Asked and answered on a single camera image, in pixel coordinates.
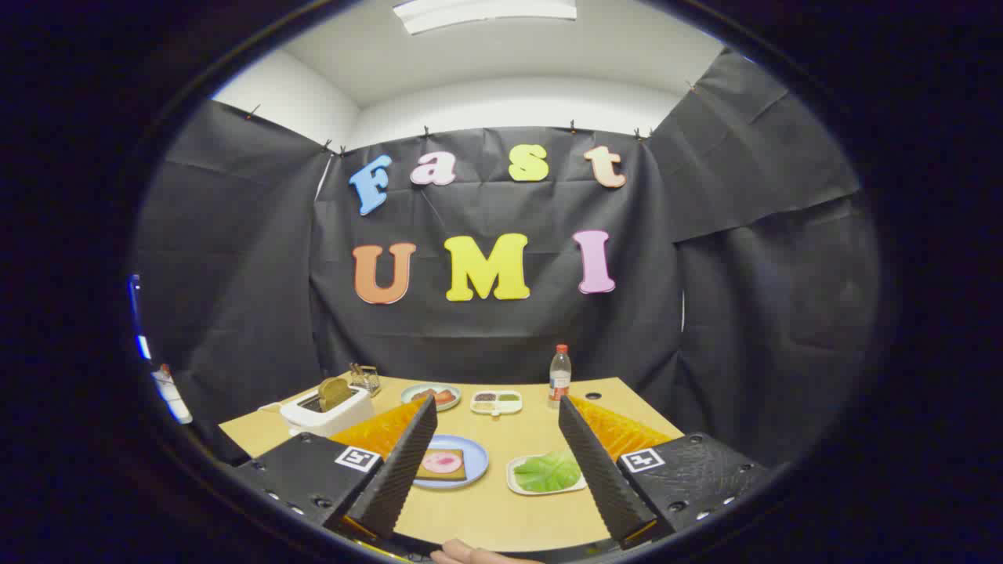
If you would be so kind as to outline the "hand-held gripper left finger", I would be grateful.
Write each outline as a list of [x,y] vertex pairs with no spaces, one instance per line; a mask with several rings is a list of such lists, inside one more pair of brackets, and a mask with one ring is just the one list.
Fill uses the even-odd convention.
[[230,470],[244,489],[293,517],[364,541],[387,540],[438,422],[436,401],[411,401],[363,424],[369,439],[390,439],[384,456],[361,438],[338,442],[301,432]]

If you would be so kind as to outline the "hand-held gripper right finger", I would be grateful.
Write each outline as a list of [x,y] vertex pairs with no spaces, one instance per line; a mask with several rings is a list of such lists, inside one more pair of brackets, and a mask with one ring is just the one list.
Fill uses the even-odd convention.
[[623,549],[697,525],[770,474],[706,433],[667,439],[587,399],[563,397],[558,422],[599,517]]

